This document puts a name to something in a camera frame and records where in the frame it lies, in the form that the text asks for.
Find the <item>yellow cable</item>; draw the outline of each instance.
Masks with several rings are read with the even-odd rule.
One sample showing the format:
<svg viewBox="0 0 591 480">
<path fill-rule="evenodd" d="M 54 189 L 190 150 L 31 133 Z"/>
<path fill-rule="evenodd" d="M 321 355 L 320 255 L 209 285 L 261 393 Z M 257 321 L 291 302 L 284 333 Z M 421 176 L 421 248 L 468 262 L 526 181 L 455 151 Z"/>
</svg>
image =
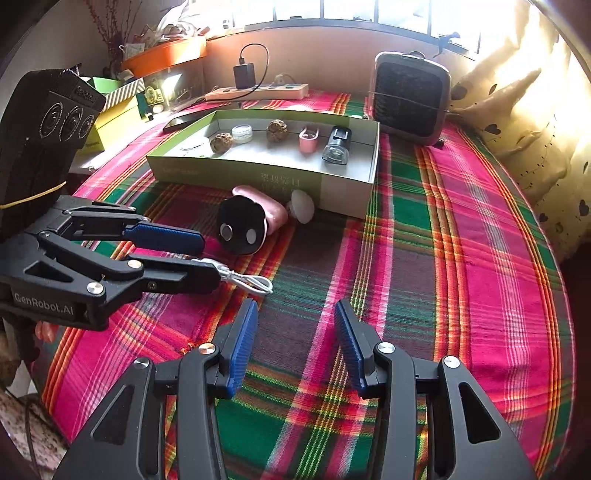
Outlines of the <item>yellow cable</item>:
<svg viewBox="0 0 591 480">
<path fill-rule="evenodd" d="M 28 197 L 28 198 L 22 199 L 22 200 L 17 200 L 16 202 L 12 202 L 12 203 L 7 203 L 6 205 L 0 205 L 0 210 L 6 210 L 7 208 L 14 207 L 16 205 L 20 205 L 21 203 L 26 203 L 26 202 L 31 202 L 33 200 L 37 200 L 38 198 L 44 197 L 45 195 L 49 195 L 50 193 L 53 193 L 56 190 L 59 190 L 65 184 L 66 184 L 66 182 L 63 182 L 63 183 L 60 183 L 58 186 L 53 187 L 52 189 L 46 190 L 41 193 L 37 193 L 36 195 L 33 195 L 32 197 Z"/>
</svg>

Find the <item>window bar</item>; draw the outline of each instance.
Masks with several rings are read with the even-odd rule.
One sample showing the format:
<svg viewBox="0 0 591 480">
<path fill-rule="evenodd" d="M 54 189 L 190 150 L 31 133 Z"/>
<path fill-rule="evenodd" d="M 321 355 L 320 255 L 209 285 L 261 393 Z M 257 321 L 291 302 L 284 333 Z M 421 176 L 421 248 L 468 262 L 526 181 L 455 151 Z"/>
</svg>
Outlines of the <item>window bar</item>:
<svg viewBox="0 0 591 480">
<path fill-rule="evenodd" d="M 429 0 L 429 14 L 427 16 L 427 35 L 431 36 L 433 29 L 433 0 Z"/>
</svg>

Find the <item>orange container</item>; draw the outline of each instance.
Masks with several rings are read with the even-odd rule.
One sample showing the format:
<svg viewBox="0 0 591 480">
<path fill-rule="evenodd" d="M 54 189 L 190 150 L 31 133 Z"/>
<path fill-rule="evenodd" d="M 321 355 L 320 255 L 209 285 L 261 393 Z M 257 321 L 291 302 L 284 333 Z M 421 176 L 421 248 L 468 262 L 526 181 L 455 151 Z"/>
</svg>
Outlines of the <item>orange container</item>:
<svg viewBox="0 0 591 480">
<path fill-rule="evenodd" d="M 174 65 L 204 57 L 207 54 L 205 44 L 205 37 L 163 43 L 125 60 L 121 68 L 131 70 L 137 78 L 147 77 Z"/>
</svg>

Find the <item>walnut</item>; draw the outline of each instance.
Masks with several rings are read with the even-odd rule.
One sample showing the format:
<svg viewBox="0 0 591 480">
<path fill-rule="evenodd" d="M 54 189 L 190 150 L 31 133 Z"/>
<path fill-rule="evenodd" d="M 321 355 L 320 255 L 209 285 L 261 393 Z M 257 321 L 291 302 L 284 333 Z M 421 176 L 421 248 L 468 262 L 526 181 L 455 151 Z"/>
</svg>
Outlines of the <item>walnut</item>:
<svg viewBox="0 0 591 480">
<path fill-rule="evenodd" d="M 234 143 L 231 134 L 217 134 L 209 142 L 209 146 L 214 153 L 226 153 Z"/>
<path fill-rule="evenodd" d="M 273 120 L 267 127 L 267 140 L 269 142 L 283 142 L 288 135 L 289 130 L 283 120 Z"/>
</svg>

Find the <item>blue textured pad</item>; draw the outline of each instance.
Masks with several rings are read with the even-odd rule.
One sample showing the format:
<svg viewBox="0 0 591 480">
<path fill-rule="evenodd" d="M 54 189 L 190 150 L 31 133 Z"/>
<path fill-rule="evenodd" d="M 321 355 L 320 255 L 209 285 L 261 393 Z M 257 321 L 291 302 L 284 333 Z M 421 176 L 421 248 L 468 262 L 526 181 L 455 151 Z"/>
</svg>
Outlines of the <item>blue textured pad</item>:
<svg viewBox="0 0 591 480">
<path fill-rule="evenodd" d="M 240 390 L 244 375 L 246 375 L 246 367 L 251 356 L 252 345 L 255 342 L 256 329 L 258 327 L 258 310 L 256 302 L 251 300 L 248 307 L 242 329 L 238 335 L 236 346 L 230 357 L 230 374 L 228 381 L 229 398 L 236 395 Z"/>
<path fill-rule="evenodd" d="M 205 248 L 205 240 L 199 232 L 157 223 L 140 222 L 125 231 L 124 239 L 138 248 L 192 257 L 201 257 Z"/>
<path fill-rule="evenodd" d="M 336 336 L 339 340 L 340 349 L 343 352 L 343 358 L 345 359 L 345 365 L 349 373 L 349 380 L 354 389 L 357 390 L 359 396 L 362 397 L 367 389 L 367 383 L 363 374 L 363 355 L 353 334 L 350 320 L 345 313 L 343 305 L 341 302 L 338 302 L 335 307 Z"/>
</svg>

